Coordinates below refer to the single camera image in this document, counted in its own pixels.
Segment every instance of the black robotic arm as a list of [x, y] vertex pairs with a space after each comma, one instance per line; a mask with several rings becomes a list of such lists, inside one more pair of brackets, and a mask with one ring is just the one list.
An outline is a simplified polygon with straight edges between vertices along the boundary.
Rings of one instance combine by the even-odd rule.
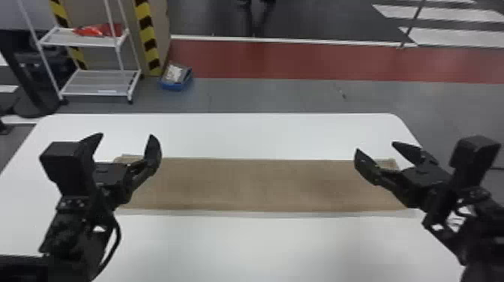
[[450, 160], [453, 174], [419, 147], [392, 145], [415, 166], [402, 171], [381, 169], [357, 149], [355, 168], [406, 207], [426, 213], [424, 228], [466, 266], [463, 282], [504, 281], [504, 207], [480, 186], [500, 144], [483, 136], [460, 140]]
[[[113, 212], [161, 163], [161, 146], [148, 138], [142, 160], [95, 163], [102, 133], [79, 142], [53, 142], [40, 156], [61, 199], [39, 252], [42, 256], [0, 256], [0, 281], [89, 282], [107, 266], [121, 241]], [[105, 256], [113, 232], [115, 242]]]

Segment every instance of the black cable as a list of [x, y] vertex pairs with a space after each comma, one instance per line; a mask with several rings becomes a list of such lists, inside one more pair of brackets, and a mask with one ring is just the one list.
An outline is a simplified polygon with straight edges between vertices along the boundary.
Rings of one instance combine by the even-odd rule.
[[119, 226], [119, 222], [113, 217], [113, 224], [114, 224], [114, 230], [115, 230], [115, 241], [114, 245], [109, 251], [109, 254], [106, 256], [106, 258], [103, 260], [103, 262], [100, 264], [100, 267], [98, 268], [97, 274], [94, 276], [95, 278], [100, 275], [100, 273], [107, 267], [109, 264], [110, 260], [114, 256], [114, 253], [117, 250], [117, 247], [119, 246], [119, 243], [121, 242], [122, 239], [122, 234], [121, 234], [121, 227]]

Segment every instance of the metal pole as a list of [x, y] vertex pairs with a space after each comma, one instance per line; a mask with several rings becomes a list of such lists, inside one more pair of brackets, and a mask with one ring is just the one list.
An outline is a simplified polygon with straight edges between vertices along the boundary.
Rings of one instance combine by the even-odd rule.
[[32, 25], [32, 21], [30, 20], [28, 13], [26, 13], [26, 9], [23, 4], [23, 0], [17, 0], [17, 5], [19, 6], [19, 9], [21, 10], [21, 14], [25, 18], [26, 24], [28, 25], [28, 28], [30, 29], [31, 36], [33, 37], [33, 41], [35, 42], [35, 45], [37, 46], [38, 52], [40, 53], [40, 57], [42, 57], [42, 62], [43, 62], [43, 65], [46, 67], [47, 74], [49, 75], [49, 78], [52, 83], [52, 87], [54, 87], [54, 90], [56, 90], [56, 94], [58, 95], [59, 100], [63, 101], [63, 96], [61, 93], [59, 93], [58, 83], [56, 82], [56, 79], [54, 78], [53, 71], [51, 70], [51, 66], [49, 65], [49, 62], [47, 62], [46, 55], [44, 54], [44, 49], [42, 48], [40, 42], [38, 41], [37, 35], [35, 34], [35, 28]]
[[[418, 4], [418, 8], [416, 9], [415, 15], [413, 16], [413, 18], [409, 22], [409, 27], [408, 27], [408, 30], [406, 31], [406, 37], [407, 38], [410, 36], [410, 33], [413, 30], [413, 27], [415, 26], [416, 20], [419, 18], [420, 13], [422, 12], [422, 9], [425, 6], [425, 2], [426, 1], [427, 0], [421, 0], [420, 3]], [[404, 48], [404, 44], [406, 44], [406, 38], [404, 38], [403, 42], [400, 43], [399, 49], [403, 49]]]
[[128, 19], [126, 18], [125, 9], [122, 7], [122, 1], [117, 0], [117, 4], [119, 5], [119, 10], [121, 11], [122, 20], [124, 21], [124, 25], [126, 29], [130, 31], [128, 37], [130, 38], [131, 49], [133, 50], [133, 56], [135, 57], [136, 69], [140, 70], [140, 61], [138, 60], [137, 48], [135, 47], [135, 42], [133, 41], [133, 35], [131, 34], [130, 26], [128, 25]]
[[[54, 24], [54, 26], [55, 26], [56, 28], [61, 28], [61, 26], [59, 26], [58, 21], [56, 20], [56, 15], [55, 15], [54, 13], [52, 13], [52, 24]], [[77, 61], [76, 61], [76, 60], [75, 60], [75, 58], [71, 55], [71, 52], [70, 52], [70, 47], [69, 47], [69, 46], [65, 46], [64, 48], [67, 50], [67, 54], [70, 56], [70, 58], [72, 58], [72, 62], [73, 62], [73, 64], [75, 65], [76, 70], [80, 69], [79, 64], [77, 64]]]
[[117, 60], [119, 62], [119, 68], [121, 68], [121, 73], [122, 73], [122, 78], [124, 80], [124, 85], [126, 86], [126, 90], [124, 93], [126, 95], [128, 95], [128, 86], [130, 83], [128, 81], [128, 78], [126, 77], [125, 66], [122, 64], [121, 51], [119, 49], [120, 46], [117, 45], [116, 29], [114, 27], [114, 22], [112, 20], [112, 13], [110, 12], [109, 0], [103, 0], [103, 4], [105, 5], [106, 17], [109, 19], [110, 31], [112, 32], [112, 36], [114, 37], [115, 54], [117, 55]]

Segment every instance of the white table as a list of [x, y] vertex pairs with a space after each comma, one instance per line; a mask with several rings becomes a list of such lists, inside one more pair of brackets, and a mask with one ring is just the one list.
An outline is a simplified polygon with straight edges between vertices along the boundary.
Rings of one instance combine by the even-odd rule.
[[[3, 254], [36, 254], [59, 198], [38, 155], [52, 142], [105, 137], [97, 161], [142, 154], [148, 134], [171, 157], [409, 163], [390, 145], [417, 144], [390, 114], [53, 115], [42, 119], [0, 175]], [[458, 281], [455, 257], [417, 217], [120, 214], [123, 241], [97, 281]]]

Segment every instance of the brown cloth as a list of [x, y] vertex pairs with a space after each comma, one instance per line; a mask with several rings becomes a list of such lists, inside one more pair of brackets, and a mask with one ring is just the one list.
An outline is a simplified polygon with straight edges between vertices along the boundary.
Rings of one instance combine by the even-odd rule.
[[[137, 156], [118, 157], [129, 163]], [[396, 168], [394, 160], [379, 165]], [[126, 209], [362, 212], [405, 209], [351, 160], [164, 158]]]

